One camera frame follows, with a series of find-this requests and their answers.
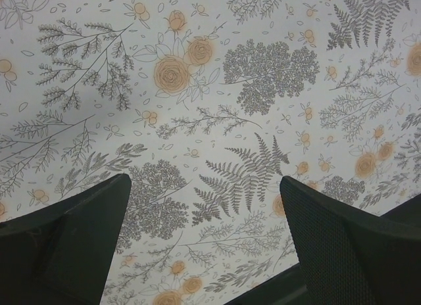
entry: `wallpaper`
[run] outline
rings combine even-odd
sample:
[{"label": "wallpaper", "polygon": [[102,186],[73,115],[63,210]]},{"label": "wallpaper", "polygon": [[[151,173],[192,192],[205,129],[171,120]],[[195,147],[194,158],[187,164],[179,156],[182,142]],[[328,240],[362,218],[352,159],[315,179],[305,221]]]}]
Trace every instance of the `wallpaper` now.
[{"label": "wallpaper", "polygon": [[102,304],[224,304],[297,262],[289,175],[421,192],[421,0],[0,0],[0,220],[133,181]]}]

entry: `peach rose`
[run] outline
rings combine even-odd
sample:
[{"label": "peach rose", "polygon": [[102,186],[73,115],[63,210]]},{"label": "peach rose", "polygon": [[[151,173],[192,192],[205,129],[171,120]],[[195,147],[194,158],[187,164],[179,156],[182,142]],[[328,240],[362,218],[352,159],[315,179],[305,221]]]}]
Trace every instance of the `peach rose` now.
[{"label": "peach rose", "polygon": [[370,177],[375,169],[376,156],[372,152],[362,155],[355,164],[355,174],[362,179]]},{"label": "peach rose", "polygon": [[157,295],[152,304],[153,305],[181,305],[182,296],[177,291],[165,291]]},{"label": "peach rose", "polygon": [[167,93],[177,93],[189,83],[187,65],[180,57],[168,56],[160,60],[154,71],[155,85]]},{"label": "peach rose", "polygon": [[384,134],[384,126],[378,126],[375,130],[374,130],[374,138],[375,139],[379,139],[383,136]]},{"label": "peach rose", "polygon": [[388,159],[393,153],[393,144],[392,143],[384,143],[378,152],[378,159],[379,160],[386,160]]},{"label": "peach rose", "polygon": [[421,44],[415,45],[408,56],[408,71],[413,76],[421,76]]},{"label": "peach rose", "polygon": [[317,189],[318,189],[318,185],[317,185],[317,183],[315,183],[314,181],[309,181],[309,182],[307,182],[307,185],[308,185],[311,189],[314,189],[314,190],[317,190]]},{"label": "peach rose", "polygon": [[168,19],[172,31],[180,31],[186,24],[186,18],[181,11],[172,11]]},{"label": "peach rose", "polygon": [[204,39],[196,39],[190,43],[187,53],[186,62],[194,65],[206,64],[212,57],[212,47],[208,41]]},{"label": "peach rose", "polygon": [[284,209],[284,204],[282,203],[281,195],[277,195],[276,198],[274,199],[274,202],[272,204],[272,209],[277,216],[279,217],[285,216],[285,209]]},{"label": "peach rose", "polygon": [[303,175],[309,170],[309,163],[308,162],[300,162],[297,167],[297,174]]},{"label": "peach rose", "polygon": [[185,268],[186,268],[186,265],[184,264],[184,262],[175,261],[171,267],[171,273],[175,275],[180,274],[181,272],[184,271]]},{"label": "peach rose", "polygon": [[190,277],[183,283],[183,291],[186,294],[196,293],[202,287],[203,282],[200,277]]}]

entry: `orange flower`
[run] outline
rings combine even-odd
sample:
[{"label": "orange flower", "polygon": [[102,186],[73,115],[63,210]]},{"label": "orange flower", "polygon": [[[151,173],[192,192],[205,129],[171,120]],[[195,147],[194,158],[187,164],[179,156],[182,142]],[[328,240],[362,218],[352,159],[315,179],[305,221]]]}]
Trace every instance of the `orange flower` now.
[{"label": "orange flower", "polygon": [[177,93],[187,87],[190,79],[187,65],[179,57],[160,60],[154,71],[155,85],[167,93]]},{"label": "orange flower", "polygon": [[133,10],[139,19],[149,20],[151,17],[145,8],[145,5],[142,3],[136,3],[133,7]]},{"label": "orange flower", "polygon": [[186,294],[196,293],[202,287],[203,282],[200,277],[190,277],[183,283],[183,291]]},{"label": "orange flower", "polygon": [[274,202],[272,204],[272,209],[277,216],[279,217],[285,216],[285,209],[284,209],[284,204],[282,203],[281,195],[277,195],[276,198],[274,199]]},{"label": "orange flower", "polygon": [[208,41],[204,39],[196,39],[190,43],[185,61],[188,64],[201,65],[206,64],[212,57],[212,47]]},{"label": "orange flower", "polygon": [[317,190],[317,189],[318,189],[318,185],[317,185],[317,183],[316,183],[316,182],[314,182],[314,181],[309,181],[309,182],[307,182],[307,185],[308,185],[311,189],[314,189],[314,190]]},{"label": "orange flower", "polygon": [[378,152],[378,159],[379,160],[386,160],[388,159],[393,153],[393,144],[390,142],[384,143]]},{"label": "orange flower", "polygon": [[297,167],[297,174],[303,175],[309,170],[309,163],[308,162],[300,162]]},{"label": "orange flower", "polygon": [[421,76],[421,44],[415,45],[408,56],[408,71],[413,76]]},{"label": "orange flower", "polygon": [[178,275],[184,271],[186,265],[182,261],[175,261],[171,267],[171,273],[174,275]]},{"label": "orange flower", "polygon": [[4,74],[12,69],[12,63],[9,60],[0,60],[0,73]]},{"label": "orange flower", "polygon": [[361,179],[370,177],[376,169],[376,156],[368,152],[358,158],[355,164],[355,174]]},{"label": "orange flower", "polygon": [[153,299],[153,305],[181,305],[182,296],[177,291],[165,291]]},{"label": "orange flower", "polygon": [[301,140],[301,142],[303,143],[303,145],[305,147],[309,147],[310,146],[310,134],[308,134],[308,133],[302,134],[300,140]]},{"label": "orange flower", "polygon": [[304,36],[309,43],[314,42],[314,34],[312,30],[306,30]]},{"label": "orange flower", "polygon": [[42,203],[47,203],[50,200],[49,196],[46,195],[45,191],[43,191],[43,190],[35,190],[34,191],[34,198],[37,201],[40,201]]},{"label": "orange flower", "polygon": [[184,15],[181,11],[173,11],[170,14],[168,22],[170,24],[171,30],[177,32],[180,31],[186,24],[186,18],[184,18]]},{"label": "orange flower", "polygon": [[378,126],[375,130],[374,130],[374,135],[373,137],[375,139],[379,139],[383,136],[384,134],[384,126]]}]

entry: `fern leaf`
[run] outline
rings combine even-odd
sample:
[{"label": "fern leaf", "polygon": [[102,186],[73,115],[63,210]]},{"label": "fern leaf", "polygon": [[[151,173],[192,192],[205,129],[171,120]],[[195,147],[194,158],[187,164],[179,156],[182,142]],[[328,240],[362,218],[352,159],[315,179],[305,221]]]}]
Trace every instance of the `fern leaf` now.
[{"label": "fern leaf", "polygon": [[255,196],[255,191],[257,188],[257,184],[259,183],[259,180],[256,176],[249,175],[243,179],[241,182],[241,186],[243,187],[244,191],[244,197],[245,197],[245,204],[247,206],[247,209],[251,211],[251,201],[253,200],[253,197]]},{"label": "fern leaf", "polygon": [[225,177],[227,179],[229,179],[231,182],[237,182],[239,180],[241,180],[241,178],[243,177],[243,173],[241,172],[242,167],[238,168],[238,169],[233,169],[231,170],[231,166],[232,166],[232,162],[230,162],[228,165],[227,163],[214,163],[214,162],[209,162],[208,160],[206,161],[206,165],[212,169],[214,172],[220,174],[222,177]]},{"label": "fern leaf", "polygon": [[285,164],[289,164],[289,160],[288,160],[288,154],[284,154],[278,145],[278,142],[276,141],[276,138],[274,136],[274,142],[272,145],[272,162],[275,165],[275,172],[278,175],[283,176],[282,171],[281,171],[281,162],[285,163]]},{"label": "fern leaf", "polygon": [[255,133],[255,135],[259,142],[259,151],[260,151],[259,160],[263,164],[268,164],[271,159],[269,148],[267,147],[266,143],[263,141],[262,137],[260,137],[257,133]]},{"label": "fern leaf", "polygon": [[239,204],[241,202],[241,188],[237,183],[235,183],[232,186],[230,196],[232,208],[234,209],[235,213],[239,214]]},{"label": "fern leaf", "polygon": [[211,178],[199,175],[199,178],[213,189],[216,193],[222,193],[229,189],[230,183],[218,178]]}]

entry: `floral wallpaper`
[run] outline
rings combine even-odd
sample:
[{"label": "floral wallpaper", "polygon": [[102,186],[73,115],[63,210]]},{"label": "floral wallpaper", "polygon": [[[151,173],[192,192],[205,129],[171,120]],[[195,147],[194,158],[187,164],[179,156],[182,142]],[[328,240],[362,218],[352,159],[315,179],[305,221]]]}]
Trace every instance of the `floral wallpaper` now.
[{"label": "floral wallpaper", "polygon": [[102,304],[224,304],[297,262],[290,175],[421,192],[421,0],[0,0],[0,220],[118,172]]}]

